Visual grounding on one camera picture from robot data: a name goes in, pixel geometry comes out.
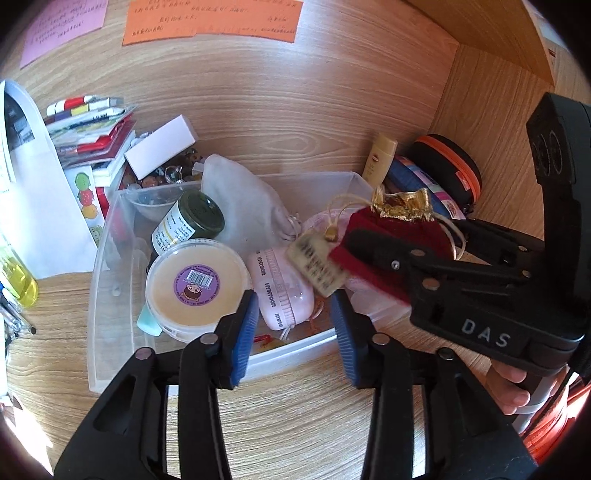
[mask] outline wooden surface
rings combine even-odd
[[[122,47],[129,0],[105,26],[20,70],[24,37],[2,77],[42,111],[75,94],[139,104],[138,129],[186,115],[203,155],[255,173],[361,171],[379,131],[404,145],[426,132],[457,41],[401,0],[306,0],[294,44],[200,35]]]
[[[460,46],[430,129],[458,143],[478,165],[483,189],[475,215],[539,238],[542,191],[525,123],[548,91],[591,103],[591,89],[570,53],[548,46],[556,88],[506,60]]]
[[[96,398],[88,391],[86,373],[89,284],[90,274],[41,281],[42,295],[29,315],[38,333],[11,347],[11,390],[53,442],[49,451],[53,465]],[[380,329],[424,351],[451,345],[412,327],[407,319],[384,322]],[[488,360],[454,348],[482,379]],[[359,478],[372,396],[350,386],[337,353],[296,371],[247,382],[233,392],[221,392],[219,398],[234,478]],[[176,400],[171,399],[171,473],[178,473],[175,410]]]
[[[460,44],[492,53],[554,84],[540,29],[522,0],[408,0]]]

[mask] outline jar label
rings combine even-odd
[[[152,233],[152,245],[157,254],[162,255],[171,246],[189,240],[194,233],[195,230],[185,221],[176,202]]]
[[[174,280],[174,293],[185,305],[199,307],[211,302],[220,290],[220,278],[207,265],[189,265]]]

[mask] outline barcode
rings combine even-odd
[[[195,270],[191,270],[187,275],[187,282],[199,285],[203,288],[209,288],[212,284],[213,277],[211,275],[207,275],[201,272],[195,272]]]

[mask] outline fruit sticker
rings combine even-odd
[[[92,220],[99,214],[99,209],[95,205],[85,205],[82,207],[81,212],[84,218]]]
[[[64,170],[70,189],[80,207],[80,213],[96,245],[99,245],[103,233],[105,218],[100,209],[91,166],[68,168]]]

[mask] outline orange object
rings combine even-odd
[[[132,0],[123,45],[198,33],[293,43],[302,0]]]
[[[440,155],[446,157],[460,172],[462,172],[464,180],[468,182],[468,185],[472,189],[474,203],[476,203],[480,198],[480,183],[478,182],[476,174],[466,166],[466,163],[460,158],[460,156],[437,139],[429,137],[429,135],[422,135],[417,138],[416,141],[428,145]]]

